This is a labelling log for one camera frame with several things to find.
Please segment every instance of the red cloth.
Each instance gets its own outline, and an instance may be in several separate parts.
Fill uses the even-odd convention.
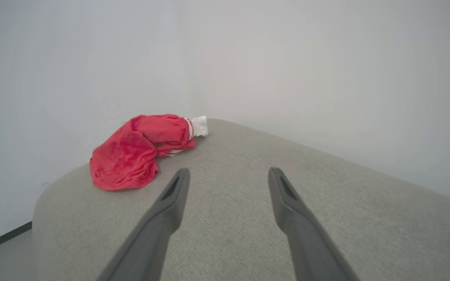
[[[173,114],[137,116],[93,151],[93,184],[103,190],[139,189],[159,171],[155,157],[194,147],[188,119]]]

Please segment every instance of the gray fabric surface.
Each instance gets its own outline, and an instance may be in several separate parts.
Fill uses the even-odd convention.
[[[94,280],[181,167],[191,186],[161,280],[294,280],[275,226],[268,169],[280,167],[362,280],[450,279],[450,199],[235,123],[209,120],[195,149],[158,160],[140,190],[105,192],[88,164],[52,183],[34,211],[43,280]]]

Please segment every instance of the white stripe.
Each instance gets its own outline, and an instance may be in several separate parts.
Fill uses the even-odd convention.
[[[194,137],[194,135],[193,135],[193,127],[192,127],[192,124],[191,124],[191,120],[188,119],[188,118],[185,118],[185,120],[187,120],[187,123],[189,123],[189,140],[191,140],[191,139]]]

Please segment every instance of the white wall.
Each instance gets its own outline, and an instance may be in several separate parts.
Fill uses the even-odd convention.
[[[138,114],[189,116],[166,0],[0,1],[0,235]]]
[[[450,196],[450,1],[185,0],[194,103]]]

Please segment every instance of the gray cushion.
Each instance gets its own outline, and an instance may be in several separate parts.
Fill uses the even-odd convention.
[[[449,198],[245,126],[208,125],[195,149],[158,159],[159,174],[140,190],[100,190],[88,164],[49,185],[33,222],[41,279],[98,277],[173,174],[188,167],[186,209],[161,280],[294,280],[270,202],[272,166],[361,279],[450,279]]]

